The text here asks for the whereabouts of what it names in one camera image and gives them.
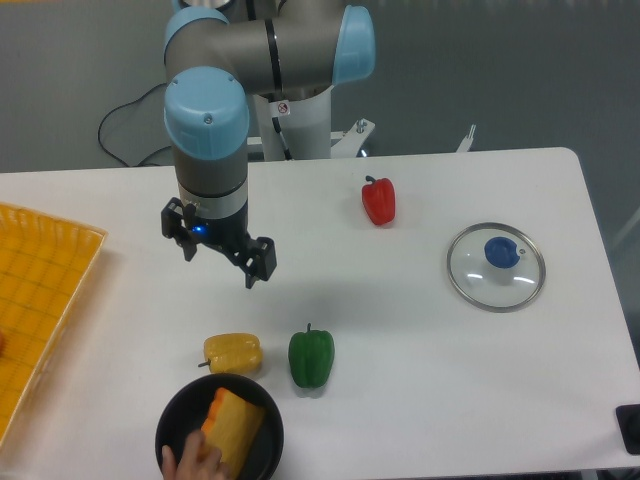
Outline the person's hand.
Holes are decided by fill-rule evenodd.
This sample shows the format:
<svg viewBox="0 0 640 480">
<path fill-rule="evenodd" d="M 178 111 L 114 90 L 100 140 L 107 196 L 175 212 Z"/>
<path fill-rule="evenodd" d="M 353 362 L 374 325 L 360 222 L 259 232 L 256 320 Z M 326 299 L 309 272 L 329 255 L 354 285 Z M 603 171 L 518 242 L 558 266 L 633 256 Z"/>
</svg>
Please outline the person's hand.
<svg viewBox="0 0 640 480">
<path fill-rule="evenodd" d="M 164 480 L 229 480 L 229 466 L 222 461 L 222 452 L 217 447 L 208 447 L 201 430 L 194 430 L 185 440 L 180 461 L 168 445 L 161 449 L 161 472 Z"/>
</svg>

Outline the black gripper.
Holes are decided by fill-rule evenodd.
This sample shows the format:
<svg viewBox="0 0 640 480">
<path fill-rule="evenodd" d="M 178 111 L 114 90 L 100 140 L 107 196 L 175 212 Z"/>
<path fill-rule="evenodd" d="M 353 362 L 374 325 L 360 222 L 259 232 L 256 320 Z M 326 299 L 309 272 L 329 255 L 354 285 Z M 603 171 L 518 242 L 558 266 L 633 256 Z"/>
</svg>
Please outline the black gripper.
<svg viewBox="0 0 640 480">
<path fill-rule="evenodd" d="M 197 245 L 237 259 L 245 275 L 245 287 L 251 289 L 258 281 L 268 281 L 277 266 L 275 242 L 269 237 L 251 238 L 247 232 L 248 206 L 244 204 L 236 213 L 221 219 L 205 219 L 197 215 L 192 203 L 183 204 L 171 198 L 161 211 L 161 231 L 165 238 L 173 239 L 191 261 Z"/>
</svg>

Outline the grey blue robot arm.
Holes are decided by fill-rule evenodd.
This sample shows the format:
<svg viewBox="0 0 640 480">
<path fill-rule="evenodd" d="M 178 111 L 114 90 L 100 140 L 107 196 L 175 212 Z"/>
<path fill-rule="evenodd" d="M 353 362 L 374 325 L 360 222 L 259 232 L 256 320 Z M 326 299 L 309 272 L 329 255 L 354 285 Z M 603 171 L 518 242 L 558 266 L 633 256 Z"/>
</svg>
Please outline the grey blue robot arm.
<svg viewBox="0 0 640 480">
<path fill-rule="evenodd" d="M 191 259 L 223 254 L 245 283 L 270 278 L 274 242 L 248 223 L 252 122 L 264 156 L 326 159 L 331 92 L 369 77 L 376 40 L 369 11 L 342 1 L 178 1 L 165 32 L 164 123 L 179 194 L 162 233 Z"/>
</svg>

